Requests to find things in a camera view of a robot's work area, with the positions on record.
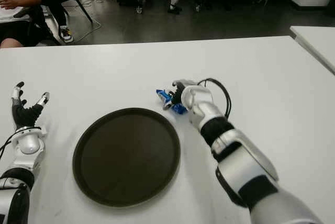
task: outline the shoe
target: shoe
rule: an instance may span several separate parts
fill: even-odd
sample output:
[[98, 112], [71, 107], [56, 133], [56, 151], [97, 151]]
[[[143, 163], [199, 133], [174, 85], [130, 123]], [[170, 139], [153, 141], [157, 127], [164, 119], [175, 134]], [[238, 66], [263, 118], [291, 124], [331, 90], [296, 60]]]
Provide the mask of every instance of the shoe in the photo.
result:
[[167, 12], [168, 12], [168, 13], [171, 13], [171, 14], [175, 14], [175, 15], [179, 15], [179, 13], [180, 13], [180, 11], [179, 11], [177, 8], [174, 8], [174, 9], [169, 8], [169, 9], [167, 10]]
[[65, 43], [73, 42], [72, 33], [67, 26], [60, 26], [59, 36]]

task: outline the gray floor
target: gray floor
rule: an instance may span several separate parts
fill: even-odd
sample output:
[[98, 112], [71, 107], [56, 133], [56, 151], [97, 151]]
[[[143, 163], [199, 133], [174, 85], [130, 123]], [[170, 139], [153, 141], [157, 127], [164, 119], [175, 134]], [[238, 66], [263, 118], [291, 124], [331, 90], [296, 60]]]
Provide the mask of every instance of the gray floor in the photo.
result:
[[[243, 37], [267, 37], [291, 35], [291, 25], [335, 26], [335, 18], [320, 11], [297, 11], [290, 4], [236, 5], [232, 11], [225, 11], [218, 2], [212, 10], [195, 12], [192, 0], [181, 0], [183, 11], [180, 15], [166, 12], [166, 0], [152, 0], [138, 15], [133, 7], [119, 6], [116, 0], [95, 0], [88, 3], [86, 10], [101, 28], [74, 44], [137, 43], [183, 40], [205, 40]], [[90, 24], [73, 1], [64, 3], [70, 16], [69, 27], [75, 40], [98, 27]], [[48, 19], [54, 34], [56, 23]]]

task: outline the sneaker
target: sneaker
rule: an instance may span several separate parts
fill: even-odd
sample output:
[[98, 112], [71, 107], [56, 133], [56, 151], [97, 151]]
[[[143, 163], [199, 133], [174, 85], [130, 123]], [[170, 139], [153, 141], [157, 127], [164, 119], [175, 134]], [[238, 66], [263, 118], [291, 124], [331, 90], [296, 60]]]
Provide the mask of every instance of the sneaker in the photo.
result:
[[60, 26], [59, 36], [65, 43], [73, 42], [72, 33], [67, 26]]

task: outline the caster wheel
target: caster wheel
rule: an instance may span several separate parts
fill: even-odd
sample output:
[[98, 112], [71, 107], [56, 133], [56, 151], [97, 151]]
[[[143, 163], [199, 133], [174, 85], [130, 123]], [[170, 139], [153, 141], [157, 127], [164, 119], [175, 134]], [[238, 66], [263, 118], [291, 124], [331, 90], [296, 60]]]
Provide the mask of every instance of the caster wheel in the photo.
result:
[[140, 14], [142, 14], [142, 12], [143, 12], [143, 8], [141, 8], [141, 7], [137, 7], [137, 8], [136, 8], [136, 13], [137, 13], [137, 14], [140, 15]]

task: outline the round tray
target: round tray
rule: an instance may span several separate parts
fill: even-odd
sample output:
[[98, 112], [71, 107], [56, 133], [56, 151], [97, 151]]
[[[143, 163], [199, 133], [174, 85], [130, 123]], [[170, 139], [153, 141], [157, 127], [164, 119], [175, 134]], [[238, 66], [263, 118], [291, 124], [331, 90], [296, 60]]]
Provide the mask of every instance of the round tray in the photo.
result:
[[84, 132], [73, 154], [73, 174], [92, 200], [126, 207], [163, 190], [179, 159], [179, 139], [170, 122], [154, 111], [128, 108], [100, 118]]

